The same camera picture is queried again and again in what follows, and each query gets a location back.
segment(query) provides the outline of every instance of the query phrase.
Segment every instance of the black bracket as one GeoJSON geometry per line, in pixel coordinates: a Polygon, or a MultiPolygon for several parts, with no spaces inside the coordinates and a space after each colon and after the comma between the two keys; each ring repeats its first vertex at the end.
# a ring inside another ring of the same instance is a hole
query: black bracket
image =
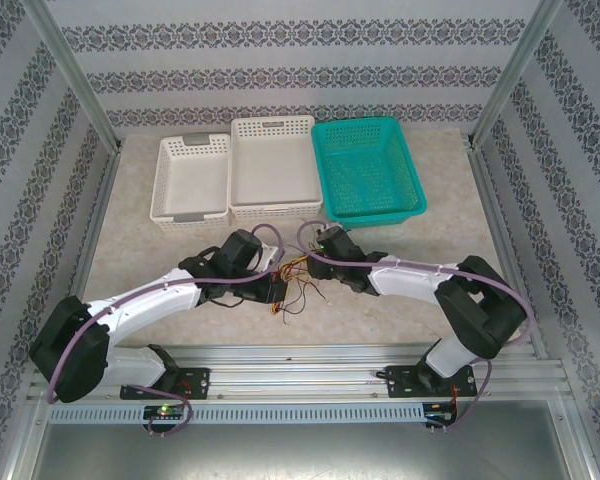
{"type": "MultiPolygon", "coordinates": [[[[175,384],[169,393],[187,400],[206,400],[211,370],[208,368],[179,368],[175,384]]],[[[127,385],[120,387],[122,400],[163,400],[165,397],[142,392],[127,385]]]]}
{"type": "Polygon", "coordinates": [[[431,390],[418,380],[416,365],[389,365],[376,377],[387,381],[389,398],[451,397],[454,388],[457,397],[475,397],[478,393],[473,368],[462,367],[451,378],[444,379],[440,387],[431,390]]]}

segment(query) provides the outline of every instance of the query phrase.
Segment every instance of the plastic basket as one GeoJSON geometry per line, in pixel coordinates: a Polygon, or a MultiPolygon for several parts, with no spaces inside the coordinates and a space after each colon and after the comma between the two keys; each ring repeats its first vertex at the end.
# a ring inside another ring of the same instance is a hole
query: plastic basket
{"type": "Polygon", "coordinates": [[[310,115],[231,122],[231,211],[237,218],[317,215],[320,178],[310,115]]]}
{"type": "Polygon", "coordinates": [[[226,134],[188,134],[160,142],[149,217],[164,231],[229,225],[226,134]]]}
{"type": "Polygon", "coordinates": [[[311,133],[331,220],[348,229],[392,225],[427,209],[402,129],[394,118],[321,123],[311,133]]]}

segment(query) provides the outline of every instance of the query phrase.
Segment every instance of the white plastic basket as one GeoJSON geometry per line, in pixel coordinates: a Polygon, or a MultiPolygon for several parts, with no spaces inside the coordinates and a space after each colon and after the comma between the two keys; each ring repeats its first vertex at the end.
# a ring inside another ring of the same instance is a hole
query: white plastic basket
{"type": "Polygon", "coordinates": [[[160,142],[149,217],[162,230],[229,225],[226,134],[188,134],[160,142]]]}
{"type": "Polygon", "coordinates": [[[237,218],[317,215],[322,190],[310,115],[231,122],[229,206],[237,218]]]}

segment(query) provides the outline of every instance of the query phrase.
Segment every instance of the marble tabletop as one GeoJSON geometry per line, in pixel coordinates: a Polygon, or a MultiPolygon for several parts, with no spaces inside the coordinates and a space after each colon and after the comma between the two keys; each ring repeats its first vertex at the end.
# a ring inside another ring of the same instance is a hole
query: marble tabletop
{"type": "MultiPolygon", "coordinates": [[[[457,263],[480,255],[499,269],[495,248],[458,130],[405,132],[427,197],[427,212],[401,225],[354,230],[364,251],[400,258],[457,263]]],[[[163,233],[149,219],[160,137],[127,137],[83,300],[114,296],[155,280],[185,257],[221,245],[237,227],[163,233]]],[[[300,219],[270,220],[295,244],[300,219]]],[[[268,232],[261,237],[273,244],[268,232]]],[[[297,256],[287,249],[289,258],[297,256]]],[[[297,295],[292,285],[290,298],[297,295]]],[[[302,345],[433,342],[450,331],[439,307],[405,297],[353,293],[337,281],[320,282],[321,298],[307,291],[300,315],[272,315],[268,305],[245,302],[235,309],[205,304],[164,318],[130,336],[125,345],[302,345]]],[[[230,296],[227,303],[235,300],[230,296]]]]}

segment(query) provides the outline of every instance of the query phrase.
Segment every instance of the wall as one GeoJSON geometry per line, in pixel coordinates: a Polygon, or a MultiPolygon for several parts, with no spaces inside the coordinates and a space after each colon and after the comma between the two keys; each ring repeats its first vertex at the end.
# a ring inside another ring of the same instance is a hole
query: wall
{"type": "Polygon", "coordinates": [[[470,132],[538,0],[48,5],[121,137],[393,115],[470,132]]]}
{"type": "Polygon", "coordinates": [[[483,155],[600,465],[600,0],[560,7],[483,155]]]}
{"type": "Polygon", "coordinates": [[[71,288],[108,158],[20,3],[0,0],[0,449],[28,346],[71,288]]]}

